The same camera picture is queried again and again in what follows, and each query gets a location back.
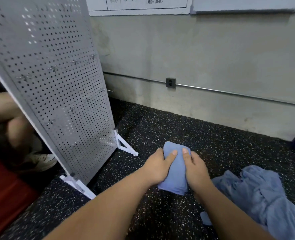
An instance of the crumpled blue fabric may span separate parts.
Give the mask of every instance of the crumpled blue fabric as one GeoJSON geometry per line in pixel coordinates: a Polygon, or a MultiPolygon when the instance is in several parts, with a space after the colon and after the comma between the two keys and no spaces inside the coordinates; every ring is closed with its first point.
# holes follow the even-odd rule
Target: crumpled blue fabric
{"type": "MultiPolygon", "coordinates": [[[[240,178],[227,170],[214,185],[277,240],[295,240],[295,205],[285,195],[276,172],[258,166],[245,167],[240,178]]],[[[212,225],[206,212],[205,225],[212,225]]]]}
{"type": "Polygon", "coordinates": [[[169,168],[169,174],[166,179],[158,185],[159,189],[166,190],[175,194],[185,195],[188,186],[185,177],[185,163],[183,159],[182,149],[186,148],[191,154],[191,150],[183,145],[175,144],[167,141],[164,144],[164,158],[166,158],[172,151],[177,150],[177,156],[169,168]]]}

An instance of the concrete wall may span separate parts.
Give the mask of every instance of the concrete wall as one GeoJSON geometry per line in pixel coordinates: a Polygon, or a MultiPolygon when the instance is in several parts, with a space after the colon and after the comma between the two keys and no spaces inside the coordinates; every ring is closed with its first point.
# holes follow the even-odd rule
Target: concrete wall
{"type": "MultiPolygon", "coordinates": [[[[91,17],[103,71],[295,102],[295,15],[91,17]]],[[[105,76],[110,96],[291,140],[295,107],[105,76]]]]}

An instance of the blue towel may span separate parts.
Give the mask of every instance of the blue towel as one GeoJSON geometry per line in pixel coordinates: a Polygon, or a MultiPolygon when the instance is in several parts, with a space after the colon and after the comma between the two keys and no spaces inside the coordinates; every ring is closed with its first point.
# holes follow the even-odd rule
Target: blue towel
{"type": "Polygon", "coordinates": [[[185,177],[186,168],[182,153],[183,148],[188,149],[189,154],[191,154],[191,150],[188,147],[169,141],[164,144],[164,158],[166,158],[173,150],[177,150],[177,156],[169,168],[168,176],[158,185],[159,189],[167,190],[180,195],[185,195],[187,192],[187,181],[185,177]]]}
{"type": "MultiPolygon", "coordinates": [[[[295,205],[285,195],[279,175],[258,166],[245,167],[240,178],[227,170],[214,185],[277,240],[295,240],[295,205]]],[[[206,212],[203,223],[212,225],[206,212]]]]}

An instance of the hand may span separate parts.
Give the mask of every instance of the hand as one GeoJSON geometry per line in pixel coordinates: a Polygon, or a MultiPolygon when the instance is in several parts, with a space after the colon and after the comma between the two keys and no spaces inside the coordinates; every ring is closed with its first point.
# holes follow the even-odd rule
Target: hand
{"type": "Polygon", "coordinates": [[[164,160],[163,149],[159,148],[147,159],[141,170],[150,180],[151,185],[158,184],[164,181],[169,173],[169,167],[174,161],[176,155],[177,150],[174,150],[164,160]]]}
{"type": "Polygon", "coordinates": [[[211,178],[209,177],[209,172],[205,162],[197,153],[191,152],[190,155],[186,148],[183,148],[182,152],[186,166],[186,180],[191,189],[199,195],[206,187],[213,185],[211,178]]]}

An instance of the black outlet box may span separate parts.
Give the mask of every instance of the black outlet box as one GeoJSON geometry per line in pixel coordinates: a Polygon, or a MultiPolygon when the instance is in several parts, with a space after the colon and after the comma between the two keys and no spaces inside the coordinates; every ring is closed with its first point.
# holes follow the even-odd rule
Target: black outlet box
{"type": "Polygon", "coordinates": [[[176,79],[175,78],[167,78],[166,79],[166,87],[167,88],[176,88],[176,79]]]}

